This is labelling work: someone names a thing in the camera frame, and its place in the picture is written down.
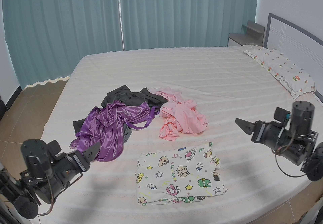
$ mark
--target white label sticker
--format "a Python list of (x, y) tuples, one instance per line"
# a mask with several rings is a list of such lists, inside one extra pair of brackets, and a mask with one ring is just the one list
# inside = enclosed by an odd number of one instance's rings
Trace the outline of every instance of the white label sticker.
[(258, 136), (257, 136), (257, 138), (256, 138), (256, 141), (260, 141), (260, 138), (261, 138), (261, 136), (262, 136), (262, 133), (264, 132), (264, 128), (265, 128), (265, 124), (262, 124), (261, 125), (261, 128), (260, 128), (260, 131), (259, 131), (259, 133), (258, 133)]
[(75, 161), (78, 163), (78, 165), (80, 166), (80, 168), (83, 170), (83, 171), (86, 171), (85, 167), (83, 166), (83, 164), (80, 162), (79, 158), (74, 155), (73, 156), (75, 158)]

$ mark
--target crumpled pink cloth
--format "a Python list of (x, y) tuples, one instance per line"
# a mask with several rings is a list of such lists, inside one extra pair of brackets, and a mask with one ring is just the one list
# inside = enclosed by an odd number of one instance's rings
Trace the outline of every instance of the crumpled pink cloth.
[(175, 141), (179, 132), (198, 134), (205, 131), (208, 120), (195, 109), (197, 104), (194, 99), (184, 100), (181, 91), (169, 87), (150, 88), (149, 92), (168, 100), (159, 111), (159, 115), (166, 118), (159, 132), (160, 138)]

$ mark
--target headboard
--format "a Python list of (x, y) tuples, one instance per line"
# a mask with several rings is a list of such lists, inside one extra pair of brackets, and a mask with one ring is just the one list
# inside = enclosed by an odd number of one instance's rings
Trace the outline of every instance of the headboard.
[(269, 13), (264, 47), (277, 49), (311, 75), (323, 101), (323, 41), (294, 23)]

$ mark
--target teal curtain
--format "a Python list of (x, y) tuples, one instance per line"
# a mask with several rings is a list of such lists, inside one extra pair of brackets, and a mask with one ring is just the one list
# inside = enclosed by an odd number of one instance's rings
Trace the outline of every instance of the teal curtain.
[(121, 0), (125, 50), (226, 46), (257, 0)]
[(118, 0), (3, 0), (3, 16), (22, 88), (70, 75), (88, 54), (123, 50)]

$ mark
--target white bed sheet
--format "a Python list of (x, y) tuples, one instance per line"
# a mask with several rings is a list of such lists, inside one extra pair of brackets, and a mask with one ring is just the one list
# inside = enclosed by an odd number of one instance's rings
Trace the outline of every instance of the white bed sheet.
[[(163, 118), (134, 130), (120, 157), (94, 162), (75, 185), (57, 199), (45, 223), (247, 223), (290, 199), (310, 181), (289, 178), (277, 168), (265, 145), (250, 141), (236, 124), (271, 121), (276, 107), (291, 110), (290, 93), (252, 58), (244, 47), (165, 48), (88, 55), (76, 66), (45, 125), (42, 140), (56, 139), (69, 152), (75, 138), (72, 121), (100, 106), (106, 93), (126, 84), (132, 91), (144, 87), (181, 89), (194, 98), (209, 125), (200, 135), (182, 134), (176, 141), (158, 137)], [(312, 102), (312, 129), (323, 133), (323, 107), (311, 93), (298, 100)], [(143, 152), (166, 151), (213, 142), (222, 167), (219, 170), (228, 192), (199, 203), (139, 206), (136, 198), (137, 158)], [(281, 167), (297, 175), (300, 166), (279, 157)], [(45, 212), (48, 204), (39, 211)]]

